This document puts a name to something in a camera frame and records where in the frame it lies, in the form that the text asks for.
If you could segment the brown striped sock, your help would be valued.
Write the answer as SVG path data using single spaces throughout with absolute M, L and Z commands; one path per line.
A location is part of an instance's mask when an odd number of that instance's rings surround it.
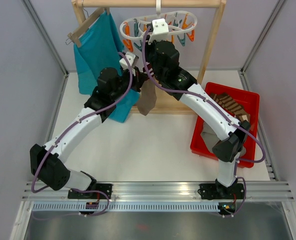
M 250 122 L 250 114 L 245 111 L 243 105 L 236 102 L 229 94 L 226 92 L 222 94 L 211 93 L 210 97 L 220 105 L 225 111 L 230 112 L 239 121 Z

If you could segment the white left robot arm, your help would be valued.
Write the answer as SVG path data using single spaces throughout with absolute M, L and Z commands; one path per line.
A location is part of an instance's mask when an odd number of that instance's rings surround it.
M 65 162 L 73 150 L 95 128 L 116 110 L 117 104 L 132 90 L 139 93 L 148 76 L 136 67 L 121 74 L 107 67 L 100 72 L 97 86 L 74 121 L 58 136 L 44 145 L 35 144 L 30 149 L 30 167 L 33 181 L 40 180 L 44 187 L 58 191 L 69 188 L 90 199 L 96 195 L 96 179 L 84 171 L 68 169 Z

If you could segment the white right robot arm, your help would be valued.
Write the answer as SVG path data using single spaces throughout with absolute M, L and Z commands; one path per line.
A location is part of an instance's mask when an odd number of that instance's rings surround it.
M 214 131 L 218 142 L 213 154 L 219 161 L 219 173 L 211 199 L 227 199 L 235 194 L 239 184 L 235 176 L 237 157 L 247 139 L 250 123 L 228 115 L 201 87 L 197 80 L 179 66 L 179 52 L 169 41 L 153 41 L 142 47 L 144 67 L 157 88 L 165 91 L 192 109 Z

